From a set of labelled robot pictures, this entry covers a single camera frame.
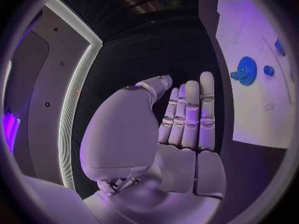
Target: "white light strip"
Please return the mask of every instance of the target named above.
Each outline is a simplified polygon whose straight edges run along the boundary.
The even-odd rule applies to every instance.
[[[50,0],[48,3],[46,3],[46,6],[90,43],[79,63],[77,64],[75,72],[69,83],[61,110],[58,131],[59,164],[63,184],[65,187],[75,190],[71,164],[71,137],[74,116],[80,97],[80,93],[77,91],[82,90],[87,74],[97,54],[102,48],[103,42],[62,1]]]

